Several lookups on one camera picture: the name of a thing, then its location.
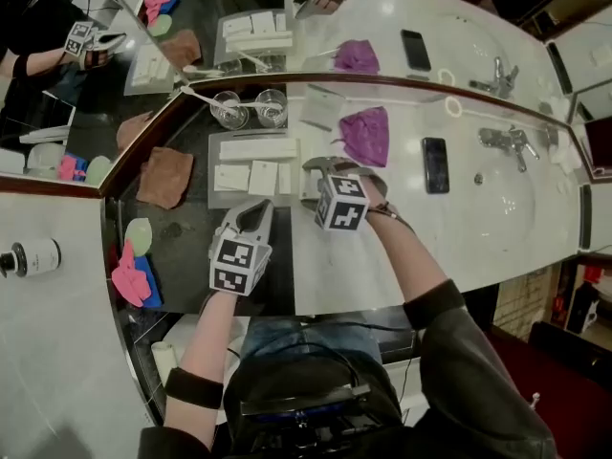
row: jeans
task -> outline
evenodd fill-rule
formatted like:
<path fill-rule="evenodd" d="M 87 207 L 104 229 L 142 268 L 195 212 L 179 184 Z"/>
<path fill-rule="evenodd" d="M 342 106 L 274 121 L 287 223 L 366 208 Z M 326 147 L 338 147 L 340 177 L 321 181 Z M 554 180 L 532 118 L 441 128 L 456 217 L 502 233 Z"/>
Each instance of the jeans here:
<path fill-rule="evenodd" d="M 382 364 L 379 344 L 372 330 L 361 326 L 338 326 L 334 322 L 355 321 L 354 318 L 328 317 L 310 325 L 289 317 L 254 317 L 242 345 L 242 359 L 270 354 L 304 355 L 324 353 L 318 345 L 336 351 L 360 351 Z M 292 348 L 280 350 L 288 345 L 301 343 Z"/>

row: white ring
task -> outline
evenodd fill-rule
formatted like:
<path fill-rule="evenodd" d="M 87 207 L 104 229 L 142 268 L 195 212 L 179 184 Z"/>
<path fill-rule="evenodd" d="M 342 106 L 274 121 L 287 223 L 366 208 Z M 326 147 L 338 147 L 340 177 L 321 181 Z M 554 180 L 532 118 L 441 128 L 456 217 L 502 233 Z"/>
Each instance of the white ring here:
<path fill-rule="evenodd" d="M 444 77 L 447 76 L 450 78 L 450 83 L 445 83 Z M 440 68 L 438 70 L 438 83 L 442 83 L 444 85 L 450 85 L 451 87 L 455 86 L 455 75 L 452 74 L 452 71 L 448 68 Z"/>
<path fill-rule="evenodd" d="M 447 109 L 447 114 L 452 118 L 459 119 L 463 116 L 463 107 L 461 106 L 461 102 L 457 100 L 455 97 L 447 97 L 444 101 L 445 109 Z"/>

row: smartphone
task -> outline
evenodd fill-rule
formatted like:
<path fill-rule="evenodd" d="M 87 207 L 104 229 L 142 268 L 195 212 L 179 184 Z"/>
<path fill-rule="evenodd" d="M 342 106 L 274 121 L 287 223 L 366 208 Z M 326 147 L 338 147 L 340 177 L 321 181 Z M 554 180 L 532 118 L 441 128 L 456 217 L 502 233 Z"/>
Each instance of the smartphone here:
<path fill-rule="evenodd" d="M 425 161 L 425 186 L 430 194 L 446 194 L 450 190 L 448 180 L 447 142 L 442 138 L 423 138 Z"/>
<path fill-rule="evenodd" d="M 403 30 L 401 35 L 405 55 L 408 58 L 408 66 L 420 72 L 430 72 L 431 63 L 429 63 L 429 56 L 427 56 L 423 37 L 419 33 L 406 30 Z"/>

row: bottle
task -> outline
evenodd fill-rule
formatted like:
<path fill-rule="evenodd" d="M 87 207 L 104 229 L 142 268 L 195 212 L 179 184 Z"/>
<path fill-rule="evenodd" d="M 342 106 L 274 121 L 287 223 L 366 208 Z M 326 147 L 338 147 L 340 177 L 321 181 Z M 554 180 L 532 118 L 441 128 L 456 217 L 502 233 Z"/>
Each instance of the bottle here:
<path fill-rule="evenodd" d="M 61 250 L 52 239 L 13 243 L 11 251 L 0 253 L 0 273 L 15 273 L 18 277 L 29 277 L 54 271 L 61 264 Z"/>

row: tray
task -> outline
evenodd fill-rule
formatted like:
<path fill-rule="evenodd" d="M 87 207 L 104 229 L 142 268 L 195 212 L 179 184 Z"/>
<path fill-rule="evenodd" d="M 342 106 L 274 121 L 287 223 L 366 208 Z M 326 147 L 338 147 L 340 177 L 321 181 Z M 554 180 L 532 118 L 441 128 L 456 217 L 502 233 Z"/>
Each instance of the tray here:
<path fill-rule="evenodd" d="M 239 142 L 241 140 L 253 140 L 257 138 L 286 138 L 287 129 L 248 129 L 245 131 L 229 131 L 227 133 L 215 133 L 208 136 L 208 208 L 229 209 L 239 206 L 245 201 L 253 198 L 266 199 L 263 196 L 250 195 L 248 192 L 228 192 L 214 190 L 214 168 L 219 164 L 246 164 L 251 166 L 252 160 L 221 161 L 219 151 L 221 142 Z M 279 164 L 291 166 L 291 194 L 278 193 L 278 181 L 276 181 L 276 194 L 270 199 L 276 208 L 288 208 L 295 199 L 299 189 L 299 170 L 301 160 L 299 154 L 291 160 L 279 160 Z"/>

